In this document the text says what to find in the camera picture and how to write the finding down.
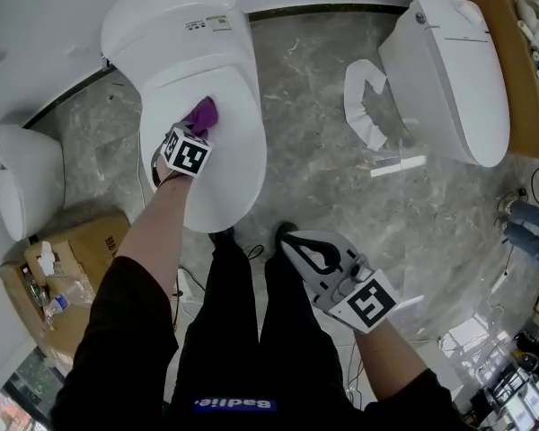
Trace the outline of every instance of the black sleeve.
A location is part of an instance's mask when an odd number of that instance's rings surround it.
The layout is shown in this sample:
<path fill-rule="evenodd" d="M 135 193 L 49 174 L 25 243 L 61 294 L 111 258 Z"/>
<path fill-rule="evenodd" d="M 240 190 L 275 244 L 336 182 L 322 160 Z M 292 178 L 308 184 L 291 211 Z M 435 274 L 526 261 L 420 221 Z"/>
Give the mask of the black sleeve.
<path fill-rule="evenodd" d="M 429 369 L 391 398 L 367 405 L 365 412 L 368 420 L 385 429 L 473 429 L 463 422 L 451 393 Z"/>
<path fill-rule="evenodd" d="M 137 262 L 116 258 L 50 412 L 54 429 L 157 429 L 177 349 L 168 296 Z"/>

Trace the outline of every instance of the white toilet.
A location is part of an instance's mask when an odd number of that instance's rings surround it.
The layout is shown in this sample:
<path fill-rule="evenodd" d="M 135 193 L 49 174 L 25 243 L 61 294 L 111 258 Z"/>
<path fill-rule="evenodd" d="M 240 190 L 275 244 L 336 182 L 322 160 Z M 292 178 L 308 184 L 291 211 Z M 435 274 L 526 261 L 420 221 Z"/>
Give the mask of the white toilet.
<path fill-rule="evenodd" d="M 379 56 L 397 110 L 415 137 L 464 163 L 500 163 L 509 142 L 508 99 L 476 4 L 413 1 Z"/>
<path fill-rule="evenodd" d="M 102 27 L 102 52 L 142 98 L 149 180 L 152 155 L 171 125 L 204 97 L 214 99 L 214 150 L 192 183 L 185 225 L 213 233 L 236 224 L 258 197 L 266 168 L 252 35 L 238 0 L 119 0 Z"/>
<path fill-rule="evenodd" d="M 40 230 L 64 202 L 62 146 L 15 125 L 0 125 L 0 214 L 15 241 Z"/>

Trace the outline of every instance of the person wearing jeans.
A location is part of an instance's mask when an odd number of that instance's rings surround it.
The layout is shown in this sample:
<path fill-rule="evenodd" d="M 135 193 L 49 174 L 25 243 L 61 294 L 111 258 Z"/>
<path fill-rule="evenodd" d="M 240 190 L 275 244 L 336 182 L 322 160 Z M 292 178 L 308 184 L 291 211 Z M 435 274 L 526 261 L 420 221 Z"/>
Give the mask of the person wearing jeans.
<path fill-rule="evenodd" d="M 509 242 L 539 261 L 539 236 L 519 224 L 539 227 L 539 207 L 519 199 L 517 194 L 510 194 L 499 202 L 499 211 L 502 215 L 498 217 L 497 226 Z"/>
<path fill-rule="evenodd" d="M 302 278 L 274 238 L 269 304 L 258 338 L 250 262 L 233 229 L 211 236 L 204 303 L 188 327 L 170 407 L 166 371 L 179 349 L 170 298 L 192 178 L 157 164 L 159 187 L 119 246 L 93 301 L 74 367 L 51 410 L 55 430 L 252 429 L 278 424 L 360 429 L 470 429 L 449 390 L 389 321 L 355 334 L 378 402 L 354 408 L 337 348 L 314 317 Z"/>

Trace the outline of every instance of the gray marble floor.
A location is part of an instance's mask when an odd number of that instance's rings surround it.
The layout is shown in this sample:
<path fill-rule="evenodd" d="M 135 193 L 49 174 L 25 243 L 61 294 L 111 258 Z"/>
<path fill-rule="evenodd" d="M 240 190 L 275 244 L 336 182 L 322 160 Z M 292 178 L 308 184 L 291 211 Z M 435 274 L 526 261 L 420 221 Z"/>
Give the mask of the gray marble floor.
<path fill-rule="evenodd" d="M 528 187 L 538 162 L 509 155 L 498 167 L 484 169 L 431 153 L 403 127 L 387 86 L 379 96 L 366 89 L 366 108 L 389 137 L 381 151 L 368 150 L 345 123 L 345 69 L 361 58 L 381 67 L 376 49 L 395 21 L 389 14 L 325 13 L 252 25 L 268 169 L 257 203 L 236 226 L 237 240 L 246 248 L 266 243 L 280 219 L 347 236 L 385 270 L 403 300 L 420 298 L 392 321 L 406 339 L 442 339 L 440 346 L 465 384 L 457 401 L 463 408 L 499 368 L 505 336 L 514 335 L 532 312 L 539 266 L 521 251 L 513 252 L 501 288 L 491 296 L 490 289 L 509 254 L 493 228 L 497 201 L 508 190 Z M 116 209 L 136 219 L 143 209 L 137 178 L 140 111 L 136 90 L 116 72 L 36 124 L 35 130 L 60 139 L 66 157 L 65 211 L 48 231 Z M 421 167 L 371 175 L 374 168 L 421 154 L 427 156 Z M 206 235 L 184 232 L 182 263 L 202 283 L 211 251 Z M 263 254 L 252 262 L 260 327 L 267 304 L 266 259 Z M 201 299 L 199 288 L 191 282 L 190 288 Z M 199 303 L 186 303 L 183 310 L 180 339 Z M 346 373 L 350 331 L 316 314 L 340 347 Z M 175 384 L 177 357 L 166 398 Z M 353 374 L 357 362 L 354 356 Z"/>

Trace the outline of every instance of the shoe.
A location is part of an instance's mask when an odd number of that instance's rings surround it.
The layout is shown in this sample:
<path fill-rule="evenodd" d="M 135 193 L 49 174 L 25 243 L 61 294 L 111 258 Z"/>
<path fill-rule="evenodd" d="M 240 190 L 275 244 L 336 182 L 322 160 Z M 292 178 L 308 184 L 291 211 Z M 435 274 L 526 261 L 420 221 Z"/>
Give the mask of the shoe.
<path fill-rule="evenodd" d="M 520 198 L 521 197 L 516 191 L 512 191 L 500 200 L 500 202 L 497 204 L 497 210 L 501 214 L 507 214 L 510 216 L 511 206 L 513 206 L 513 203 L 515 203 Z"/>
<path fill-rule="evenodd" d="M 508 221 L 509 221 L 509 215 L 502 214 L 495 219 L 495 223 L 493 225 L 495 226 L 495 229 L 499 233 L 503 234 L 505 232 L 505 229 L 507 228 Z"/>
<path fill-rule="evenodd" d="M 284 234 L 297 232 L 298 230 L 299 228 L 297 228 L 297 225 L 293 224 L 292 222 L 282 221 L 277 224 L 273 234 L 274 253 L 281 250 L 281 237 Z"/>
<path fill-rule="evenodd" d="M 235 229 L 231 226 L 227 230 L 224 230 L 223 232 L 218 233 L 208 233 L 210 241 L 214 243 L 214 246 L 220 241 L 224 239 L 229 239 L 232 242 L 235 242 Z"/>

